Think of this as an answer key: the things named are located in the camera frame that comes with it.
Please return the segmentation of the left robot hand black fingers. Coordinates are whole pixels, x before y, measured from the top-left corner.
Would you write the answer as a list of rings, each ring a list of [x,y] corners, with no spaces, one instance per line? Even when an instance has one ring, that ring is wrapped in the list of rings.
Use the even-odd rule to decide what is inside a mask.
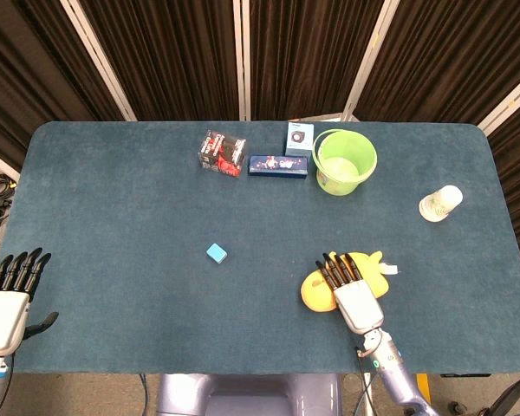
[[[0,357],[14,354],[21,343],[50,328],[57,312],[49,313],[37,324],[28,325],[43,270],[51,255],[38,247],[17,256],[9,254],[0,262]]]

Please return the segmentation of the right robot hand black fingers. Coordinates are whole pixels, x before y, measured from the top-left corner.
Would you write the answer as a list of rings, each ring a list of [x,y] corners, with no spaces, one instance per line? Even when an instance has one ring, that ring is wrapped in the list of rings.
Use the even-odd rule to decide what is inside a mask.
[[[322,255],[325,264],[316,261],[316,266],[348,328],[358,335],[380,328],[384,322],[383,311],[356,261],[348,253],[344,257]]]

